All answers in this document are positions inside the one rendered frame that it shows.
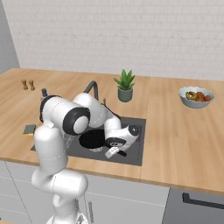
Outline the grey soap dispenser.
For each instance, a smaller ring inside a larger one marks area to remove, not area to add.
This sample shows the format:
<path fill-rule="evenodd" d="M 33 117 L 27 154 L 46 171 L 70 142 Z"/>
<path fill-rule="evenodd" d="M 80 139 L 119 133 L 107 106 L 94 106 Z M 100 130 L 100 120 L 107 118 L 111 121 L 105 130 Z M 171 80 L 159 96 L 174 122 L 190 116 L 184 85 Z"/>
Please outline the grey soap dispenser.
<path fill-rule="evenodd" d="M 47 90 L 45 88 L 42 88 L 41 89 L 41 96 L 40 96 L 41 102 L 45 101 L 47 96 L 48 96 Z"/>

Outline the grey dishwasher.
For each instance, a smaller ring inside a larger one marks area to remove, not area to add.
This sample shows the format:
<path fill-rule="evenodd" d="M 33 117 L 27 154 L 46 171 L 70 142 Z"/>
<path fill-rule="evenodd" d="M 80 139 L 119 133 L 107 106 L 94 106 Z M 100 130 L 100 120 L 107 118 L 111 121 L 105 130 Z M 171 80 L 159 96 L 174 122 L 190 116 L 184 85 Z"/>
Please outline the grey dishwasher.
<path fill-rule="evenodd" d="M 224 224 L 224 209 L 184 203 L 182 193 L 189 193 L 194 200 L 224 205 L 224 196 L 171 188 L 162 224 Z"/>

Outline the white drawer front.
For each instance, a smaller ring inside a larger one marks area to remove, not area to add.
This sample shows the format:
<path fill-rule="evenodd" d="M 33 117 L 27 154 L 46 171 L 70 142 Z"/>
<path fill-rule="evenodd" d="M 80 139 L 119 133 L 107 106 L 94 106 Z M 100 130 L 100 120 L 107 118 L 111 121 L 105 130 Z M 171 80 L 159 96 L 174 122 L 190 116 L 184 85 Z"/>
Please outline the white drawer front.
<path fill-rule="evenodd" d="M 119 199 L 146 202 L 164 206 L 168 198 L 169 187 L 149 185 L 116 178 L 87 175 L 89 193 L 113 196 Z"/>

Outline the white cupboard run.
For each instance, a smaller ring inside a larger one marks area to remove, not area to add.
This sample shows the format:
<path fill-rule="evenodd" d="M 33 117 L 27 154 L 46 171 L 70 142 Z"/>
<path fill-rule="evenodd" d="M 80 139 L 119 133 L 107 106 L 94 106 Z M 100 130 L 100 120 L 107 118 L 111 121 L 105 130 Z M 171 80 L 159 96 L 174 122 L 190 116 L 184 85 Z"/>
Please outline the white cupboard run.
<path fill-rule="evenodd" d="M 0 161 L 0 220 L 46 224 L 53 216 L 52 195 L 32 185 L 36 166 Z"/>

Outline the green and yellow sponge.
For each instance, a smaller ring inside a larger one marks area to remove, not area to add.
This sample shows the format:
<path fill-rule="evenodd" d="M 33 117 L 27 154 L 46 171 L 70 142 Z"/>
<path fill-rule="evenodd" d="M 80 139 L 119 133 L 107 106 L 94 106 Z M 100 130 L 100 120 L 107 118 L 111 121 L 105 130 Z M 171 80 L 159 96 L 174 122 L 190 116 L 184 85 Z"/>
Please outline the green and yellow sponge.
<path fill-rule="evenodd" d="M 36 125 L 35 124 L 28 124 L 24 128 L 24 136 L 32 136 L 35 132 Z"/>

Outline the green plant in grey pot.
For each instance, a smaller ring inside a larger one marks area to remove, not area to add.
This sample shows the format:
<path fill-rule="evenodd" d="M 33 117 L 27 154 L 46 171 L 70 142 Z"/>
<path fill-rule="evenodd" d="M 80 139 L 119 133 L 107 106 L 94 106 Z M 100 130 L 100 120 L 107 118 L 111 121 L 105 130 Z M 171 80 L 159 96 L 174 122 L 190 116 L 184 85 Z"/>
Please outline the green plant in grey pot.
<path fill-rule="evenodd" d="M 118 99 L 121 102 L 129 102 L 132 99 L 133 86 L 135 85 L 134 78 L 132 71 L 126 73 L 125 70 L 122 70 L 120 79 L 114 78 L 118 87 Z"/>

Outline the black pan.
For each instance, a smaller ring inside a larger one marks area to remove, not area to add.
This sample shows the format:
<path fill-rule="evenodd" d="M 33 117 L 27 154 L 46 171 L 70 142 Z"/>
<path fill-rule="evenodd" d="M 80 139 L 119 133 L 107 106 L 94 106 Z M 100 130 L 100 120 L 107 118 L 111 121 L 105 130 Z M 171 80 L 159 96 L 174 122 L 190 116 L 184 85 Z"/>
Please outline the black pan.
<path fill-rule="evenodd" d="M 91 129 L 83 133 L 79 137 L 80 145 L 94 153 L 100 152 L 103 149 L 110 149 L 110 146 L 105 142 L 103 129 Z"/>

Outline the white cupboard door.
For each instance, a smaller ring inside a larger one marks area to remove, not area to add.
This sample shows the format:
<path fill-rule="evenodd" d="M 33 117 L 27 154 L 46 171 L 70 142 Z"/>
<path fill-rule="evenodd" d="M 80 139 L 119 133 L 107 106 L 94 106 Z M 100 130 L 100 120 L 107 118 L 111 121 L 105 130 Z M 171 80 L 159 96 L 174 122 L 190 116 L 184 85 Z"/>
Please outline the white cupboard door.
<path fill-rule="evenodd" d="M 92 202 L 94 223 L 90 222 L 88 202 Z M 89 224 L 162 224 L 165 206 L 87 192 L 84 208 Z"/>

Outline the dark grey tap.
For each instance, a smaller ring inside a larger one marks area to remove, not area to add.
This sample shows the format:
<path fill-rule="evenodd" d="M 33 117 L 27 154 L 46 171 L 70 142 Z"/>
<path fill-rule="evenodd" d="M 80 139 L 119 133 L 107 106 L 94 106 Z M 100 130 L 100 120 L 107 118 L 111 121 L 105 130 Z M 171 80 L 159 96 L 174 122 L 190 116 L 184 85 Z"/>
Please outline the dark grey tap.
<path fill-rule="evenodd" d="M 99 100 L 99 95 L 98 95 L 98 85 L 95 80 L 92 80 L 86 87 L 86 89 L 83 91 L 83 93 L 89 93 L 90 90 L 94 90 L 94 98 L 98 101 Z"/>

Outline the dark grey sink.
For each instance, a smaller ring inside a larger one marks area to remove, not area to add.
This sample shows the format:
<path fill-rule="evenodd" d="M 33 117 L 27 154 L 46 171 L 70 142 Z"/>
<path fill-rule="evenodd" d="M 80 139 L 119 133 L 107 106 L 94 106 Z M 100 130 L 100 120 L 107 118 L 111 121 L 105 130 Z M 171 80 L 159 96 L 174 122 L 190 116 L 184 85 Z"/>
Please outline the dark grey sink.
<path fill-rule="evenodd" d="M 37 133 L 34 134 L 35 145 L 31 149 L 38 153 L 40 162 L 54 161 L 57 165 L 64 163 L 66 157 L 70 156 L 141 166 L 144 152 L 145 124 L 145 119 L 122 117 L 122 128 L 126 130 L 129 125 L 134 126 L 138 128 L 139 136 L 127 150 L 120 150 L 111 158 L 105 156 L 105 153 L 109 149 L 103 149 L 100 152 L 94 153 L 80 145 L 79 137 L 81 135 L 62 135 L 58 129 L 51 129 L 49 127 L 40 127 L 37 129 Z M 85 132 L 88 130 L 104 130 L 104 127 L 87 127 Z"/>

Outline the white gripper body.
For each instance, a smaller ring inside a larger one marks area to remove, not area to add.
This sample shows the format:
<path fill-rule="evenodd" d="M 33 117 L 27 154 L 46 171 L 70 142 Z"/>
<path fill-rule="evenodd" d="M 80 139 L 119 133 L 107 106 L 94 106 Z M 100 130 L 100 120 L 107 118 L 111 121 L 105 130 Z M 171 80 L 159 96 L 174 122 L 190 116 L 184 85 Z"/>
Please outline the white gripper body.
<path fill-rule="evenodd" d="M 111 147 L 106 153 L 105 156 L 107 158 L 113 157 L 119 151 L 118 147 Z"/>

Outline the grey bowl of fruit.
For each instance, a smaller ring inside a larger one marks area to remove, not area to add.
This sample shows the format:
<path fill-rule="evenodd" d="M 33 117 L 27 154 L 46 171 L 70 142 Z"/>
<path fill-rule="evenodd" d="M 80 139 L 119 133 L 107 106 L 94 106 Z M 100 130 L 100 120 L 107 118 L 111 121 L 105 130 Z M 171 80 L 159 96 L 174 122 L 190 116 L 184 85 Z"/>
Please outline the grey bowl of fruit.
<path fill-rule="evenodd" d="M 178 94 L 181 101 L 192 109 L 202 109 L 214 99 L 214 94 L 202 87 L 182 87 Z"/>

